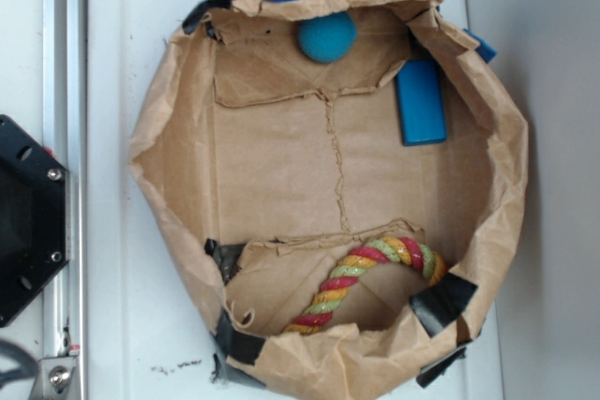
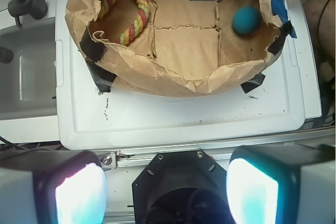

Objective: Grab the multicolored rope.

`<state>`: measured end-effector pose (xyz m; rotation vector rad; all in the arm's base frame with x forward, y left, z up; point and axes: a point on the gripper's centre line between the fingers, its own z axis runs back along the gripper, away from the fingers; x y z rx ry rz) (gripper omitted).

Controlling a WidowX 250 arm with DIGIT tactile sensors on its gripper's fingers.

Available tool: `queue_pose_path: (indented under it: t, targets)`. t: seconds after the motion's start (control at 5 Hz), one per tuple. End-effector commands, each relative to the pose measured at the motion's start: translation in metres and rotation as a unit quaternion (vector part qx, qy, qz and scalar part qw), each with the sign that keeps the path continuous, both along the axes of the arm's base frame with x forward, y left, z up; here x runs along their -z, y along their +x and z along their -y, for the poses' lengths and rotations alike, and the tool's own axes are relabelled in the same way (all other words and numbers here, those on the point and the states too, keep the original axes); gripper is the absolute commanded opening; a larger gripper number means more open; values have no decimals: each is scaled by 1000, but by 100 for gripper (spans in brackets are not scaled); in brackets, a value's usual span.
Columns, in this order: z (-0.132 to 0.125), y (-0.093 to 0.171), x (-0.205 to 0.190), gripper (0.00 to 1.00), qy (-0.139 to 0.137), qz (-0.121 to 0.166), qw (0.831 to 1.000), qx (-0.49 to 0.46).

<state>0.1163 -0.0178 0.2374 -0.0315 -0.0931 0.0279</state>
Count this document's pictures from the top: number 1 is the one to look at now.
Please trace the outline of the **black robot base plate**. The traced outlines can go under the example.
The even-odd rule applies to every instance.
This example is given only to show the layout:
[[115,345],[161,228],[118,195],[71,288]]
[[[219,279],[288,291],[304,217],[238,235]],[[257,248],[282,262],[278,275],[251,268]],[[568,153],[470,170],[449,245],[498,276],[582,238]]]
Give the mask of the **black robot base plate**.
[[7,327],[68,262],[67,170],[1,116],[1,326]]

